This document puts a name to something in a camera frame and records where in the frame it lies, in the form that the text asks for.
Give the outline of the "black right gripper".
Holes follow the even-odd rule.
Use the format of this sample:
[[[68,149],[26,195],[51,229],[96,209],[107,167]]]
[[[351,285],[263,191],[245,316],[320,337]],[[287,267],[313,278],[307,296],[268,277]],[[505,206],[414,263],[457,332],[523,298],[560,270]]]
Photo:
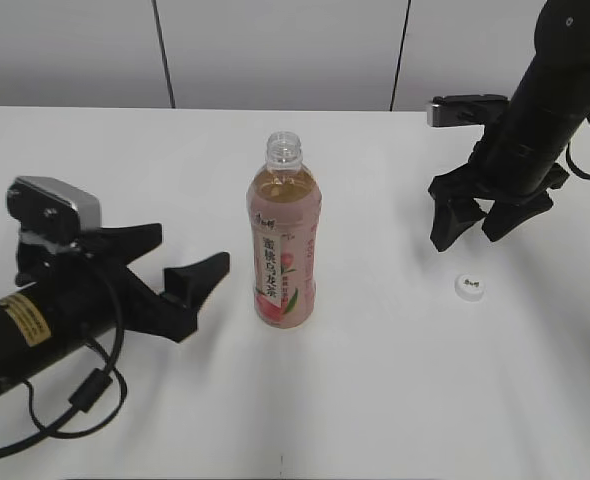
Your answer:
[[[435,200],[430,240],[444,252],[470,227],[485,218],[474,198],[494,200],[482,231],[491,242],[549,211],[550,189],[559,189],[566,171],[556,164],[566,144],[527,143],[516,139],[480,140],[464,165],[434,177]]]

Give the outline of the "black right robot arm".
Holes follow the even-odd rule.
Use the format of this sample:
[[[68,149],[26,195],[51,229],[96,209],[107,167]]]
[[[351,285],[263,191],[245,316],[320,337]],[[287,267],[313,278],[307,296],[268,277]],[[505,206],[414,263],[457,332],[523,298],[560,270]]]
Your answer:
[[[550,191],[571,174],[590,174],[569,155],[583,122],[590,126],[590,1],[548,1],[538,15],[535,54],[511,97],[436,96],[427,105],[434,128],[481,125],[466,163],[433,178],[430,240],[447,250],[476,223],[496,242],[549,211]]]

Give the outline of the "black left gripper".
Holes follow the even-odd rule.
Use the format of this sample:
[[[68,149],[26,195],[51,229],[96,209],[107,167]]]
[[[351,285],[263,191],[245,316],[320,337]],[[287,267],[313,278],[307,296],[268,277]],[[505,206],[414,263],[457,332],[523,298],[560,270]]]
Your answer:
[[[157,294],[129,264],[162,241],[160,223],[100,228],[68,245],[19,231],[16,284],[56,335],[99,335],[122,326],[180,343],[197,331],[197,312],[229,274],[230,254],[165,268]]]

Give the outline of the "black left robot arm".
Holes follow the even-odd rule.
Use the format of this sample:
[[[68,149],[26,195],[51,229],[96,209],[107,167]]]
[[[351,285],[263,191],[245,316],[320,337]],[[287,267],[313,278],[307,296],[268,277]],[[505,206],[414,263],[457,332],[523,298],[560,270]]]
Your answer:
[[[176,343],[195,333],[230,255],[164,269],[156,293],[129,266],[161,242],[158,223],[82,232],[67,245],[22,231],[18,289],[0,298],[0,396],[117,324]]]

